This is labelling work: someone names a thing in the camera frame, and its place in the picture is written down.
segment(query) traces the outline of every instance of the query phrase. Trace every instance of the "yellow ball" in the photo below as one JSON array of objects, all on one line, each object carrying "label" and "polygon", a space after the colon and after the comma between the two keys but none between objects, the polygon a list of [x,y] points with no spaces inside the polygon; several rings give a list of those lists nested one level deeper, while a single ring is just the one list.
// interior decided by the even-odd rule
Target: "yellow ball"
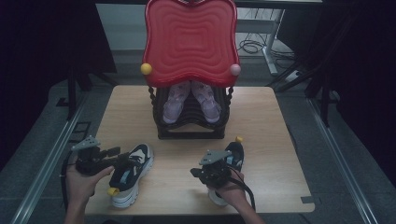
[{"label": "yellow ball", "polygon": [[120,190],[117,189],[117,188],[109,188],[107,190],[107,194],[110,195],[110,196],[116,196],[119,193],[120,193]]},{"label": "yellow ball", "polygon": [[235,142],[242,143],[243,141],[244,141],[243,137],[241,137],[241,136],[236,136],[235,137]]},{"label": "yellow ball", "polygon": [[140,71],[143,75],[149,75],[152,72],[152,67],[149,63],[143,63],[140,66]]}]

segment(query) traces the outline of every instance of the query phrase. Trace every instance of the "pink shoe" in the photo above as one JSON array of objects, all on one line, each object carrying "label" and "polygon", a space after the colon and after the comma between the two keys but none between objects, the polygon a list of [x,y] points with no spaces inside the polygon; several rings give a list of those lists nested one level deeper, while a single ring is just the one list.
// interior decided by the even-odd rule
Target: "pink shoe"
[{"label": "pink shoe", "polygon": [[184,101],[190,93],[191,83],[184,81],[173,85],[169,91],[168,101],[163,105],[163,120],[175,123],[183,110]]},{"label": "pink shoe", "polygon": [[205,119],[209,123],[214,123],[220,118],[220,105],[215,101],[213,90],[210,86],[193,81],[191,83],[192,94],[201,104],[201,109],[204,112]]}]

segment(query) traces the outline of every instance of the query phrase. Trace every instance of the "white wall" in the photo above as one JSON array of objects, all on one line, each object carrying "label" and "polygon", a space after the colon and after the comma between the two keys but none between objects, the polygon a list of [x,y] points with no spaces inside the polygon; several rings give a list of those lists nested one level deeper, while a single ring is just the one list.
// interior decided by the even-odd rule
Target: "white wall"
[{"label": "white wall", "polygon": [[96,4],[110,49],[146,47],[145,7],[140,5]]}]

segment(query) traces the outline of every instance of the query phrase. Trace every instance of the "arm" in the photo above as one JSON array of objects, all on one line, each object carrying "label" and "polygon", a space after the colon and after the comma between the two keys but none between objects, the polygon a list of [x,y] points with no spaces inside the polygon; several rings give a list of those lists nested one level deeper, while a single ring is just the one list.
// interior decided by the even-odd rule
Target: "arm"
[{"label": "arm", "polygon": [[67,206],[64,224],[84,223],[85,207],[93,195],[96,184],[106,175],[110,175],[113,170],[114,167],[110,166],[97,175],[85,176],[76,170],[75,165],[68,167],[66,181],[69,191],[69,205]]},{"label": "arm", "polygon": [[[243,181],[244,175],[238,171],[232,172],[232,178]],[[234,207],[247,224],[265,224],[262,218],[248,203],[246,193],[234,183],[228,182],[224,187],[216,189],[216,192],[229,205]]]}]

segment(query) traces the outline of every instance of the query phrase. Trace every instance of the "black curtain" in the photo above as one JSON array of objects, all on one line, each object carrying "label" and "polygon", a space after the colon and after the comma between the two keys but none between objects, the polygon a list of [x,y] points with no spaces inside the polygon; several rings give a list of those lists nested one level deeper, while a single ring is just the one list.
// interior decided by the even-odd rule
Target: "black curtain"
[{"label": "black curtain", "polygon": [[366,4],[333,63],[337,108],[396,186],[396,21],[393,7]]},{"label": "black curtain", "polygon": [[71,66],[85,76],[116,68],[94,2],[1,1],[0,29],[3,168]]}]

